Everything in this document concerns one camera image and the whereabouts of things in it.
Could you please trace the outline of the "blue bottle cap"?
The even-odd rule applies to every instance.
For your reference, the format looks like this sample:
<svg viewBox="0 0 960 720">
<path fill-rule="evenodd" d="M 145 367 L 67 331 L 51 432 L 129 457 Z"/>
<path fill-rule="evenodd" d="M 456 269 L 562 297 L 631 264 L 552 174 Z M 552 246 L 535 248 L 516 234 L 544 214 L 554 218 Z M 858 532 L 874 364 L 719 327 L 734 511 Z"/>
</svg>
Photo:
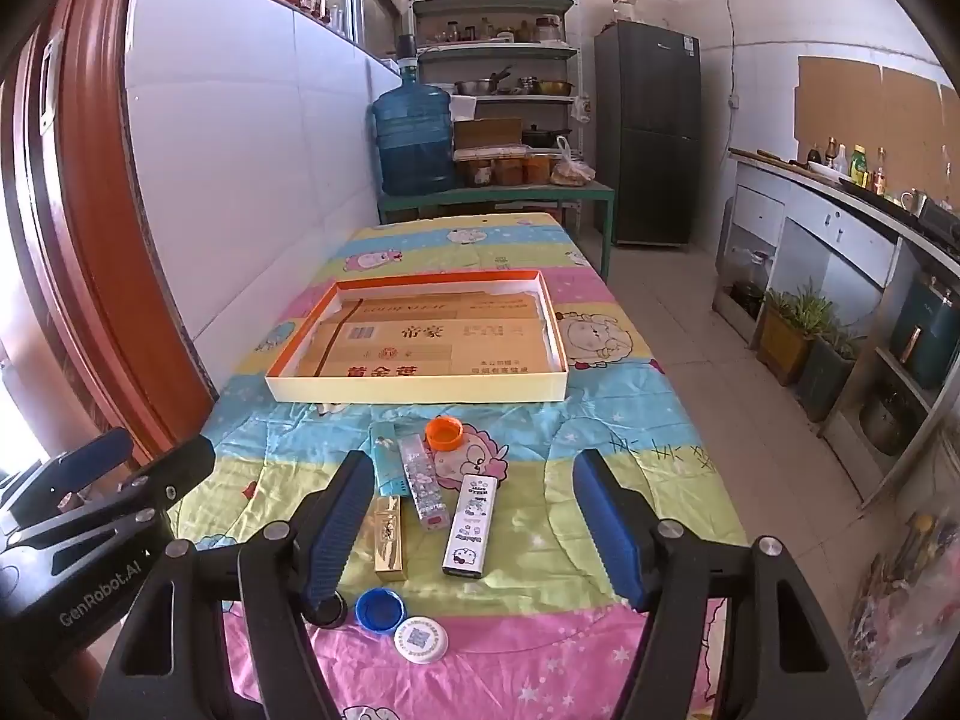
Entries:
<svg viewBox="0 0 960 720">
<path fill-rule="evenodd" d="M 356 622 L 376 635 L 392 635 L 407 617 L 402 596 L 387 587 L 364 590 L 356 599 L 353 611 Z"/>
</svg>

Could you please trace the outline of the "gold rectangular box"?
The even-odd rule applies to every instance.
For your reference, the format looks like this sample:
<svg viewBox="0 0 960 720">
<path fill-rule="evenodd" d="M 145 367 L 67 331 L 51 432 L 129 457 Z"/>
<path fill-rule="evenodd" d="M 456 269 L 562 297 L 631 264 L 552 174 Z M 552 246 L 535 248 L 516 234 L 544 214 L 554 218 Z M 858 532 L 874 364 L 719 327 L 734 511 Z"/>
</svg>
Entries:
<svg viewBox="0 0 960 720">
<path fill-rule="evenodd" d="M 402 499 L 377 496 L 373 505 L 374 573 L 384 582 L 405 578 Z"/>
</svg>

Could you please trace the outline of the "white QR code lid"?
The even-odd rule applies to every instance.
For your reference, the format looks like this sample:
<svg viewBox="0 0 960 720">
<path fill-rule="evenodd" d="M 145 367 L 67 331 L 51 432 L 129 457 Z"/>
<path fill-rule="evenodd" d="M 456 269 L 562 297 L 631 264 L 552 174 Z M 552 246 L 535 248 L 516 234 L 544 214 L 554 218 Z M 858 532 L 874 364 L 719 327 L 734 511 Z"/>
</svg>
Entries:
<svg viewBox="0 0 960 720">
<path fill-rule="evenodd" d="M 448 653 L 449 634 L 431 617 L 410 616 L 395 628 L 394 647 L 404 660 L 429 665 Z"/>
</svg>

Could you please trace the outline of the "teal rectangular box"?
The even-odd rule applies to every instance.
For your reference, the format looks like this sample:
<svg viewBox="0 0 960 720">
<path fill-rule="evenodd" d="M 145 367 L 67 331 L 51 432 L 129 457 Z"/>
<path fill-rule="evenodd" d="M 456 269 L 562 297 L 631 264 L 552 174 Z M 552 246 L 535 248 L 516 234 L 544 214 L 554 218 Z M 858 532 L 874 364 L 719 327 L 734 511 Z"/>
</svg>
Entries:
<svg viewBox="0 0 960 720">
<path fill-rule="evenodd" d="M 409 497 L 409 483 L 392 422 L 378 421 L 371 424 L 370 449 L 376 494 L 384 497 Z"/>
</svg>

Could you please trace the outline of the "clear glitter rectangular case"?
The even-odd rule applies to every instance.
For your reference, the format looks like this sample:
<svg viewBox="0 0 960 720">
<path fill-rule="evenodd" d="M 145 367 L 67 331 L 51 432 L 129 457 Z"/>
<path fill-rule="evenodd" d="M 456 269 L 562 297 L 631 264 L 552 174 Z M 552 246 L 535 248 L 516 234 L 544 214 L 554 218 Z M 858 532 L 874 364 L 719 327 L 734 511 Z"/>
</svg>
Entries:
<svg viewBox="0 0 960 720">
<path fill-rule="evenodd" d="M 427 532 L 448 528 L 451 522 L 449 509 L 444 502 L 443 491 L 425 442 L 420 436 L 401 437 L 398 439 L 398 450 L 421 527 Z"/>
</svg>

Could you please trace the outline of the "white cartoon rectangular box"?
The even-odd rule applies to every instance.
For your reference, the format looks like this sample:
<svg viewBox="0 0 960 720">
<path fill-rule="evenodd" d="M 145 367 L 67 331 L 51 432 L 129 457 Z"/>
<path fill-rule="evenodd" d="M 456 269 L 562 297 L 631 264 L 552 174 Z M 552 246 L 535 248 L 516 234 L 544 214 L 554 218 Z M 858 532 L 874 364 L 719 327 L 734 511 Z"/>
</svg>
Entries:
<svg viewBox="0 0 960 720">
<path fill-rule="evenodd" d="M 441 571 L 454 577 L 480 578 L 490 541 L 498 479 L 466 475 L 452 517 Z"/>
</svg>

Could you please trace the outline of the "orange bottle cap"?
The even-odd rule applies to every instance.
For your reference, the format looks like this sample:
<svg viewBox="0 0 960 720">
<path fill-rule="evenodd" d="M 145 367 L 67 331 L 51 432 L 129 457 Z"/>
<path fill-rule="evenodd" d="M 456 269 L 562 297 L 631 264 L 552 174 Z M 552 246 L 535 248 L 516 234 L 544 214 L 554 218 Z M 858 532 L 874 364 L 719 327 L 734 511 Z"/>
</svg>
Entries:
<svg viewBox="0 0 960 720">
<path fill-rule="evenodd" d="M 425 439 L 433 452 L 454 452 L 464 442 L 464 424 L 452 416 L 439 415 L 427 422 Z"/>
</svg>

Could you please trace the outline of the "black bottle cap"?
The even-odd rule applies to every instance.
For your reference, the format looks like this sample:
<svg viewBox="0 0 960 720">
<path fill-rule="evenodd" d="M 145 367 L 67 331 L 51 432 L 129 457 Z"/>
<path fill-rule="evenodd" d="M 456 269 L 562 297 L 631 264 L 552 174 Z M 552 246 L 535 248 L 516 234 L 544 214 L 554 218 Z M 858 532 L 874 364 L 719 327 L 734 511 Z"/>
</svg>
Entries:
<svg viewBox="0 0 960 720">
<path fill-rule="evenodd" d="M 315 605 L 308 605 L 302 613 L 306 621 L 319 629 L 336 629 L 347 621 L 348 605 L 342 593 L 334 592 Z"/>
</svg>

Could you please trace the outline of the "colourful cartoon quilt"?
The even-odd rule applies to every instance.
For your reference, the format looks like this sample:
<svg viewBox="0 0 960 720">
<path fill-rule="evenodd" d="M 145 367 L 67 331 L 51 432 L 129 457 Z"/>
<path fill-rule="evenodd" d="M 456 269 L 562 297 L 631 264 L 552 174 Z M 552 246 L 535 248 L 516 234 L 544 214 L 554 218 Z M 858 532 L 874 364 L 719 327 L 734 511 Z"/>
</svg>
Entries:
<svg viewBox="0 0 960 720">
<path fill-rule="evenodd" d="M 607 718 L 643 618 L 613 593 L 571 488 L 578 452 L 596 449 L 620 484 L 701 538 L 745 535 L 697 429 L 646 341 L 563 228 L 544 213 L 457 216 L 358 231 L 281 314 L 224 384 L 205 424 L 213 473 L 172 516 L 199 548 L 238 543 L 322 488 L 343 456 L 415 433 L 432 406 L 293 405 L 265 371 L 334 281 L 420 271 L 544 275 L 569 355 L 566 397 L 545 405 L 460 406 L 457 449 L 434 461 L 455 494 L 469 473 L 498 483 L 483 574 L 449 577 L 444 536 L 402 518 L 398 596 L 448 633 L 425 665 L 387 635 L 345 622 L 313 633 L 347 718 Z"/>
</svg>

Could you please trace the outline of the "dark green air fryer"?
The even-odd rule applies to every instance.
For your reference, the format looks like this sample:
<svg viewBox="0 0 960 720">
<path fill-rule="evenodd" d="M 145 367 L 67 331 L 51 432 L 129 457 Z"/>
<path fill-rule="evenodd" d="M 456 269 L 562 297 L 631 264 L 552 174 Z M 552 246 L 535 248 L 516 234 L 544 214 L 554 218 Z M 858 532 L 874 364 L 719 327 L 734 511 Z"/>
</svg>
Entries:
<svg viewBox="0 0 960 720">
<path fill-rule="evenodd" d="M 893 329 L 890 351 L 919 387 L 944 382 L 958 343 L 958 293 L 921 271 Z"/>
</svg>

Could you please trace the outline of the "blue water jug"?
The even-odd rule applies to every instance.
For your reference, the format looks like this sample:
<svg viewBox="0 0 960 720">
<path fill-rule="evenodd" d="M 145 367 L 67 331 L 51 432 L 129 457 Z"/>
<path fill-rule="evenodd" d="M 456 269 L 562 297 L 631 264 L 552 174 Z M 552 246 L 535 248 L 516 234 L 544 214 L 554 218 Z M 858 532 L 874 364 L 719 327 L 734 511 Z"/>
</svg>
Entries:
<svg viewBox="0 0 960 720">
<path fill-rule="evenodd" d="M 397 37 L 400 86 L 373 103 L 382 192 L 413 197 L 455 186 L 451 95 L 418 80 L 415 36 Z"/>
</svg>

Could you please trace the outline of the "plastic bag of food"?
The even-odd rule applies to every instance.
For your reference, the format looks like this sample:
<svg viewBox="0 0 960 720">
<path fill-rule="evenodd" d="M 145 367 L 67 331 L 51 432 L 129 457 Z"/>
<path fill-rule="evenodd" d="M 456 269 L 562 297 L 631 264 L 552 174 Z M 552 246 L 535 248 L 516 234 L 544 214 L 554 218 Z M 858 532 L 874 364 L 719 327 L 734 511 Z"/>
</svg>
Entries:
<svg viewBox="0 0 960 720">
<path fill-rule="evenodd" d="M 583 187 L 596 179 L 596 171 L 584 161 L 574 158 L 573 149 L 565 135 L 556 137 L 556 148 L 560 150 L 560 159 L 551 170 L 550 182 L 563 187 Z"/>
</svg>

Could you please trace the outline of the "white metal shelf rack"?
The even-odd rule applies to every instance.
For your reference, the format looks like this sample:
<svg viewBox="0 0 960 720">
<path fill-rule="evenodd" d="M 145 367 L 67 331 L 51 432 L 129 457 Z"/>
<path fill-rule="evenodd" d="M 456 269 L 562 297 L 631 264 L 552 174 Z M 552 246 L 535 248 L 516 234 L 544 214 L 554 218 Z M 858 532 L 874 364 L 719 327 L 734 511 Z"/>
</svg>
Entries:
<svg viewBox="0 0 960 720">
<path fill-rule="evenodd" d="M 578 0 L 410 0 L 409 27 L 421 78 L 472 98 L 478 117 L 581 140 Z"/>
</svg>

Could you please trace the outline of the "red wooden door frame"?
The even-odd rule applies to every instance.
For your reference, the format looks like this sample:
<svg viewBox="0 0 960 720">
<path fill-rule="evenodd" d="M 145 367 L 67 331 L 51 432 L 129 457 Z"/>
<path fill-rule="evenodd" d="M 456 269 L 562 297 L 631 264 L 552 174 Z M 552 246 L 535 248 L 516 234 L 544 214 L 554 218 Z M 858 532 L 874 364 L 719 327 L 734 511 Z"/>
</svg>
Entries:
<svg viewBox="0 0 960 720">
<path fill-rule="evenodd" d="M 213 388 L 149 235 L 125 91 L 130 0 L 53 0 L 2 70 L 2 359 L 49 454 L 111 427 L 146 465 Z"/>
</svg>

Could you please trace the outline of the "brown cardboard wall panel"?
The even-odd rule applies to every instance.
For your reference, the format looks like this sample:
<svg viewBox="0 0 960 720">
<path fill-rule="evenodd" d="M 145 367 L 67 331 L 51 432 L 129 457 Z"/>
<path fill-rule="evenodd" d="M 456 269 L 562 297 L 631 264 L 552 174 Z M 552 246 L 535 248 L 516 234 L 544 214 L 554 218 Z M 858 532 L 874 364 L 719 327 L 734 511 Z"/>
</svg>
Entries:
<svg viewBox="0 0 960 720">
<path fill-rule="evenodd" d="M 879 67 L 802 55 L 794 88 L 797 153 L 836 140 L 885 158 L 887 188 L 919 188 L 958 205 L 958 94 L 950 86 Z"/>
</svg>

